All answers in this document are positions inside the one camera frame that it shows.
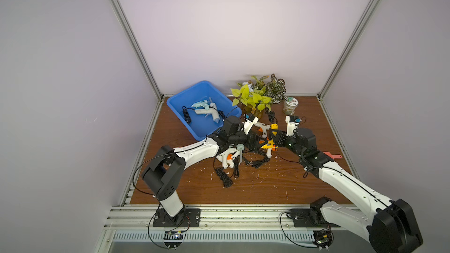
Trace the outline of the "yellow glue gun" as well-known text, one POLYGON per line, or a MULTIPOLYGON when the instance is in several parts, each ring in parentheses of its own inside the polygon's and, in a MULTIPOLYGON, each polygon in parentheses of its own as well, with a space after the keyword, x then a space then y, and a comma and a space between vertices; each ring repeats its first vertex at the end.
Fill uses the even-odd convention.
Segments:
POLYGON ((276 149, 277 146, 274 142, 275 136, 278 131, 278 124, 270 124, 271 128, 268 130, 268 137, 264 138, 264 140, 260 140, 259 144, 261 144, 261 149, 276 149))

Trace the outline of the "white light-blue glue gun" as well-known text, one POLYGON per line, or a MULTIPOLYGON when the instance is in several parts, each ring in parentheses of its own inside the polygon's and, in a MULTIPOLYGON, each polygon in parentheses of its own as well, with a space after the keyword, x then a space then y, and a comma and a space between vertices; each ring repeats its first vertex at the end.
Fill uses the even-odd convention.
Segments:
POLYGON ((209 103, 209 109, 208 110, 205 110, 205 109, 201 109, 201 108, 198 108, 198 109, 195 109, 194 108, 194 112, 197 114, 197 115, 205 115, 205 117, 207 117, 207 116, 211 116, 212 117, 212 120, 215 122, 215 123, 219 123, 219 121, 220 121, 220 114, 219 114, 219 110, 218 110, 218 108, 217 108, 217 106, 216 106, 216 103, 214 103, 213 102, 213 100, 212 100, 212 98, 211 97, 209 97, 208 99, 207 99, 207 101, 208 101, 208 103, 209 103))

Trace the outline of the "mint glue gun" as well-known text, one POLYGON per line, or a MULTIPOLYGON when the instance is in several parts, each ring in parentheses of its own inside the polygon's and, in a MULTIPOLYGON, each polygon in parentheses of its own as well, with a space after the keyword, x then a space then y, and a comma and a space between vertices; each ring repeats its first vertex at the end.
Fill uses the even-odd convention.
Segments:
POLYGON ((191 105, 191 107, 193 107, 193 108, 195 108, 195 109, 201 108, 201 109, 208 110, 208 109, 209 109, 209 103, 208 103, 207 100, 202 100, 202 101, 193 103, 193 104, 191 105))

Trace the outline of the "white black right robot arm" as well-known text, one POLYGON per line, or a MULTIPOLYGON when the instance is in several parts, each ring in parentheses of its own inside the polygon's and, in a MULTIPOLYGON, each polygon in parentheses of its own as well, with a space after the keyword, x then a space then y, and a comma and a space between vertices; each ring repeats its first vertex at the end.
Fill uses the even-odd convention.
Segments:
POLYGON ((272 130, 268 137, 298 156, 306 174, 332 186, 358 208, 356 212, 323 197, 311 205, 321 219, 365 239, 377 253, 412 253, 423 244, 412 207, 402 199, 392 200, 376 192, 345 171, 317 148, 311 130, 272 130))

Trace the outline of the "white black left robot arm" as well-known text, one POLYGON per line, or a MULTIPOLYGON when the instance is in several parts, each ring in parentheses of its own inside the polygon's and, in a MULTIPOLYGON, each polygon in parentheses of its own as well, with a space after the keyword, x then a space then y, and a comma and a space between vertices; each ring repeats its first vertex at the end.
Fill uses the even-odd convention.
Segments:
POLYGON ((185 216, 185 205, 177 193, 184 171, 209 158, 221 162, 221 172, 227 168, 236 169, 244 162, 243 151, 246 148, 253 144, 260 146, 259 135, 251 131, 258 121, 251 114, 245 121, 230 116, 221 128, 203 141, 180 148, 165 145, 158 151, 143 171, 142 180, 153 191, 166 217, 177 221, 185 216))

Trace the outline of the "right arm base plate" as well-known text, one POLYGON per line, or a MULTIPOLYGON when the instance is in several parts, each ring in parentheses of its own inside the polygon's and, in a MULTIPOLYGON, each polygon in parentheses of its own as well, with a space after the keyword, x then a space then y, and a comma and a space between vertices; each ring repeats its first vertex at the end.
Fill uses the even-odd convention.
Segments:
POLYGON ((287 216, 293 221, 294 227, 339 227, 336 224, 327 222, 320 211, 311 208, 292 208, 287 216))

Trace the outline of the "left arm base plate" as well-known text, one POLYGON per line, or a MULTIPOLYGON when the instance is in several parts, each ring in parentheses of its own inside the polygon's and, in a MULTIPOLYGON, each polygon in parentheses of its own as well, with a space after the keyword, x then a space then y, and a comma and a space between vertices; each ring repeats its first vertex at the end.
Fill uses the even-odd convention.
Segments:
POLYGON ((201 209, 183 208, 174 217, 171 217, 164 208, 156 211, 153 227, 199 227, 201 209))

